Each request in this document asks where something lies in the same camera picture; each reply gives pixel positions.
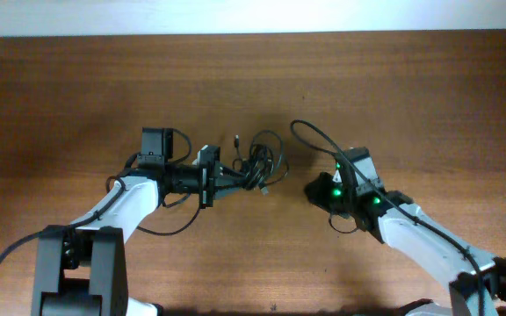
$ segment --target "wooden table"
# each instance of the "wooden table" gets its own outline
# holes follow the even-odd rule
[[[387,189],[506,255],[506,31],[0,39],[0,252],[86,213],[143,126],[176,127],[193,151],[219,145],[224,162],[235,134],[246,144],[270,128],[290,176],[268,196],[216,201],[177,236],[136,232],[132,297],[199,312],[449,304],[404,255],[368,233],[335,233],[307,202],[304,185],[334,165],[293,139],[293,119],[367,146]],[[172,230],[195,206],[143,225]],[[0,315],[29,313],[35,253],[31,242],[0,269]]]

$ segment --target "black bracket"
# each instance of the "black bracket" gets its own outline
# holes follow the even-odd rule
[[[323,209],[325,212],[339,215],[345,219],[350,217],[349,205],[345,197],[334,197],[333,190],[340,190],[341,184],[333,182],[333,176],[322,172],[313,182],[304,188],[309,203]]]
[[[173,129],[142,128],[138,167],[162,169],[171,158],[173,158]]]
[[[484,314],[498,315],[492,298],[506,301],[506,258],[495,258],[495,266],[483,271],[479,277],[485,284]],[[461,273],[449,284],[454,315],[474,315],[477,311],[478,276]]]
[[[56,226],[46,230],[56,230]],[[103,227],[90,233],[92,247],[85,249],[90,252],[92,267],[89,280],[64,276],[64,241],[68,242],[64,232],[40,237],[32,316],[126,314],[128,281],[122,229]]]

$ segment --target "black cable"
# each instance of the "black cable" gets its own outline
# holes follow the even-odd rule
[[[162,206],[164,208],[171,208],[173,206],[177,206],[177,205],[181,205],[182,203],[184,203],[184,201],[187,200],[187,198],[190,198],[191,197],[191,193],[187,193],[184,195],[184,197],[181,197],[180,199],[178,199],[177,201],[173,202],[173,203],[169,203],[169,204],[165,204],[165,201],[163,200],[162,201]]]
[[[130,157],[128,157],[128,160],[126,160],[126,162],[124,163],[124,169],[132,168],[132,165],[134,164],[134,162],[138,158],[138,154],[140,154],[140,153],[133,153],[130,155]]]
[[[89,217],[88,219],[84,219],[80,222],[77,222],[75,224],[69,224],[69,225],[62,226],[57,229],[47,229],[47,230],[39,231],[37,233],[31,233],[30,235],[27,235],[27,236],[21,238],[20,240],[13,242],[9,247],[7,247],[0,254],[0,265],[10,253],[12,253],[17,248],[21,247],[22,245],[26,244],[29,241],[33,241],[39,237],[43,237],[43,236],[46,236],[49,234],[65,233],[67,231],[76,229],[80,226],[88,225],[91,222],[98,219],[101,215],[103,215],[103,213],[106,212],[106,210],[108,210],[111,207],[112,204],[114,204],[114,202],[116,202],[116,200],[118,198],[120,198],[120,195],[122,195],[122,193],[126,190],[126,185],[125,185],[124,181],[122,181],[122,179],[120,179],[117,176],[110,176],[108,179],[106,179],[107,183],[110,183],[110,181],[112,179],[115,179],[116,181],[118,181],[120,183],[120,190],[113,197],[111,197],[111,199],[105,205],[103,205],[103,207],[100,210],[93,212],[93,215],[91,215],[91,217]]]
[[[264,134],[274,136],[278,140],[278,157],[275,157],[274,151],[269,145],[257,142],[257,139]],[[244,190],[253,190],[256,187],[267,187],[284,180],[290,171],[290,164],[286,159],[284,152],[284,142],[277,133],[271,130],[263,130],[255,136],[249,146],[249,157],[243,159],[239,150],[239,137],[235,136],[234,141],[237,158],[232,162],[232,168],[238,175],[242,175],[243,179],[237,184],[230,184],[216,188],[216,190],[225,190],[232,188],[242,188]],[[235,167],[235,163],[240,162],[240,168]],[[285,164],[285,172],[276,180],[267,182]]]
[[[302,124],[302,125],[305,125],[305,126],[308,126],[310,127],[312,130],[314,130],[316,133],[320,134],[320,136],[322,136],[334,149],[336,149],[336,153],[340,155],[340,158],[343,160],[343,162],[347,163],[348,165],[351,166],[351,168],[353,168],[355,170],[355,172],[358,174],[358,176],[360,176],[361,179],[363,179],[363,181],[372,188],[372,190],[378,194],[378,196],[388,202],[393,208],[395,208],[398,212],[400,212],[401,214],[403,214],[404,216],[406,216],[407,218],[413,220],[417,225],[421,225],[427,229],[429,229],[430,231],[432,231],[433,233],[435,233],[436,235],[438,235],[439,237],[441,237],[442,239],[446,240],[447,242],[449,242],[450,244],[452,244],[469,262],[470,264],[472,265],[473,267],[473,270],[475,271],[477,277],[478,277],[478,283],[477,283],[477,286],[478,286],[478,295],[479,295],[479,303],[478,303],[478,311],[479,311],[479,315],[480,316],[483,316],[484,315],[484,311],[483,311],[483,301],[484,301],[484,295],[483,295],[483,282],[481,281],[481,270],[480,270],[480,266],[478,265],[478,263],[475,261],[475,259],[473,258],[472,254],[470,254],[470,252],[464,248],[462,245],[460,245],[457,241],[455,241],[451,236],[447,235],[446,233],[440,231],[438,228],[430,225],[429,223],[425,222],[425,221],[422,221],[421,219],[419,219],[417,216],[413,216],[411,214],[409,214],[408,212],[406,212],[405,210],[403,210],[402,208],[400,208],[400,206],[396,205],[394,202],[392,202],[389,198],[386,197],[386,195],[384,193],[382,193],[355,165],[354,163],[352,163],[349,158],[347,158],[347,156],[344,154],[343,150],[326,134],[324,133],[322,130],[320,130],[317,126],[305,121],[305,120],[302,120],[302,119],[295,119],[294,121],[292,121],[292,123],[290,123],[290,130],[292,131],[292,134],[300,141],[302,142],[303,144],[311,147],[311,148],[314,148],[316,150],[320,150],[324,153],[327,153],[327,154],[331,154],[333,156],[335,156],[336,153],[333,153],[329,150],[326,150],[326,149],[322,149],[322,148],[319,148],[319,147],[316,147],[316,146],[313,146],[311,145],[310,143],[308,143],[307,141],[303,140],[295,131],[294,131],[294,125],[296,124]]]
[[[174,232],[169,232],[169,233],[160,233],[160,232],[154,232],[152,230],[149,230],[149,229],[146,229],[144,227],[140,227],[138,226],[137,229],[144,232],[144,233],[150,233],[150,234],[153,234],[155,236],[173,236],[173,235],[176,235],[178,233],[181,233],[183,232],[185,229],[187,229],[191,224],[192,222],[199,216],[199,213],[200,213],[200,206],[199,208],[197,209],[197,211],[194,213],[194,216],[192,216],[192,219],[189,220],[188,223],[186,223],[183,227],[177,229],[176,231]]]
[[[338,233],[355,233],[358,230],[358,227],[354,227],[350,231],[340,231],[340,230],[336,229],[335,226],[333,226],[333,216],[335,216],[335,214],[333,212],[330,212],[329,213],[329,220],[328,220],[328,222],[329,222],[329,225],[331,226],[331,228],[333,228],[334,231],[336,231]]]
[[[180,162],[184,162],[187,158],[189,158],[189,156],[192,153],[192,143],[191,143],[191,139],[189,138],[189,136],[187,136],[185,133],[177,130],[176,128],[173,128],[173,132],[179,134],[181,137],[184,138],[184,140],[186,141],[186,144],[189,147],[189,150],[187,150],[186,155],[184,155],[183,157],[176,159],[172,162],[167,162],[167,164],[169,164],[169,165],[176,165],[176,164],[179,164]]]

